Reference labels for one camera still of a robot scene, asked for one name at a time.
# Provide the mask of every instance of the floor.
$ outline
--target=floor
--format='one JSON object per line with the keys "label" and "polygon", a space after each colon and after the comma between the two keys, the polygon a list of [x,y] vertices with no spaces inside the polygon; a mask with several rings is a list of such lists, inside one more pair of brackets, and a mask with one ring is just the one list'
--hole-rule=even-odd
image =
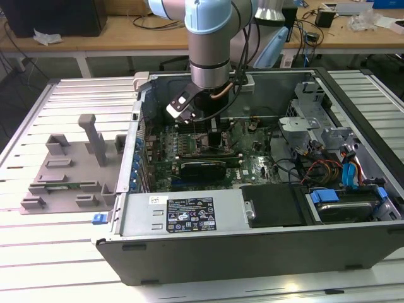
{"label": "floor", "polygon": [[[158,65],[171,57],[136,57],[134,64],[137,71],[157,71]],[[324,55],[321,59],[315,59],[312,66],[322,66],[328,70],[347,69],[347,63],[351,56],[348,55]],[[360,56],[355,69],[360,69],[360,62],[365,56]],[[80,78],[81,73],[76,61],[70,58],[34,59],[37,66],[49,78]],[[0,83],[0,151],[7,145],[10,137],[17,130],[30,107],[45,87],[47,80],[25,60],[26,71],[17,73],[9,69],[9,75]],[[95,77],[130,76],[128,62],[125,57],[96,57],[90,58],[89,64]],[[299,58],[295,67],[303,66],[303,59]],[[386,55],[375,55],[367,62],[370,69],[387,87],[404,99],[404,72],[399,67],[404,64]],[[182,70],[183,62],[169,64],[166,70]]]}

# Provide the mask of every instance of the power supply label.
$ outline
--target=power supply label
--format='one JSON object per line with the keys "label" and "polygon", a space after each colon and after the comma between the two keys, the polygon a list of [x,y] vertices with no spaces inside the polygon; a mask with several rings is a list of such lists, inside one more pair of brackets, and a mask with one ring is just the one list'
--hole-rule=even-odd
{"label": "power supply label", "polygon": [[166,226],[170,233],[216,230],[213,198],[168,199]]}

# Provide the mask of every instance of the copper tube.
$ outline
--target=copper tube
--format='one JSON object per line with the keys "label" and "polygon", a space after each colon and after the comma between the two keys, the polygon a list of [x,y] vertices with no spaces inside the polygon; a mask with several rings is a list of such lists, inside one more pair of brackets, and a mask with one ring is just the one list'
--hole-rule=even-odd
{"label": "copper tube", "polygon": [[210,95],[210,98],[212,100],[217,100],[217,99],[224,97],[224,95],[226,95],[229,92],[229,90],[232,89],[233,86],[234,86],[234,83],[230,82],[229,85],[227,85],[220,93],[218,93],[217,95]]}

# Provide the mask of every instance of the barcode sticker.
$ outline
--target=barcode sticker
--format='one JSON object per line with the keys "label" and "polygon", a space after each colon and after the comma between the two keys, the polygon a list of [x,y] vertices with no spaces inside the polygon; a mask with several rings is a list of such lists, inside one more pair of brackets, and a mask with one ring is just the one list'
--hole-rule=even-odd
{"label": "barcode sticker", "polygon": [[149,204],[167,204],[168,196],[150,196]]}

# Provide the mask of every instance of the blue clip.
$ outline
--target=blue clip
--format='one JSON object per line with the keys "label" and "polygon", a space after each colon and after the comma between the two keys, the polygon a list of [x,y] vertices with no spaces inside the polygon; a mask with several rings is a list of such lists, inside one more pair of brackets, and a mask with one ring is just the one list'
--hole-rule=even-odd
{"label": "blue clip", "polygon": [[352,163],[345,163],[342,168],[342,183],[345,186],[350,186],[357,189],[358,185],[354,184],[354,177],[356,174],[356,167]]}
{"label": "blue clip", "polygon": [[314,204],[320,202],[338,202],[340,200],[334,189],[319,189],[317,191],[313,191],[310,194],[310,197]]}
{"label": "blue clip", "polygon": [[381,201],[386,201],[388,195],[387,195],[386,190],[383,187],[378,187],[377,193],[379,194]]}
{"label": "blue clip", "polygon": [[91,223],[93,223],[93,225],[108,224],[107,215],[105,213],[97,213],[94,215]]}

